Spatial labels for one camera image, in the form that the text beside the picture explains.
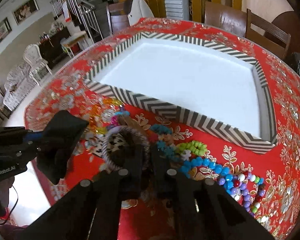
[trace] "screw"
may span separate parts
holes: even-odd
[[[167,170],[167,174],[168,174],[169,176],[176,176],[177,171],[176,171],[175,169],[168,169],[168,170]]]
[[[121,169],[118,171],[120,176],[126,176],[129,174],[129,171],[127,169]]]
[[[212,186],[214,184],[214,180],[211,178],[207,178],[204,180],[205,184],[207,184],[208,186]]]
[[[84,180],[80,181],[80,186],[81,187],[87,187],[87,186],[90,185],[90,183],[91,183],[90,180],[84,179]]]

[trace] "white tray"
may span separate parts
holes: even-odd
[[[276,144],[274,110],[260,64],[222,44],[138,33],[101,59],[86,78],[97,93],[254,152],[265,153]]]

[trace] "floral sofa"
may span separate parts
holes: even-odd
[[[6,94],[3,103],[11,111],[16,109],[36,86],[35,81],[29,76],[30,70],[31,66],[22,59],[21,63],[14,66],[7,76],[7,81],[4,84]]]

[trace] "cable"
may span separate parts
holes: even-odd
[[[11,209],[11,211],[10,211],[8,217],[6,218],[6,220],[5,220],[3,223],[0,223],[0,225],[4,225],[4,224],[9,220],[10,215],[11,215],[12,211],[14,210],[14,208],[16,207],[16,205],[17,205],[17,203],[18,203],[18,200],[19,200],[18,192],[16,191],[16,189],[15,189],[14,186],[12,186],[12,187],[13,187],[14,191],[17,193],[17,201],[16,201],[16,203],[14,204],[13,208]]]

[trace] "metal stair railing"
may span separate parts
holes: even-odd
[[[57,16],[62,14],[62,4],[65,0],[51,0],[54,12]],[[99,33],[103,39],[98,20],[95,14],[95,6],[87,0],[66,0],[68,9],[79,19],[80,24],[84,25],[93,43],[97,42],[92,35],[92,30]]]

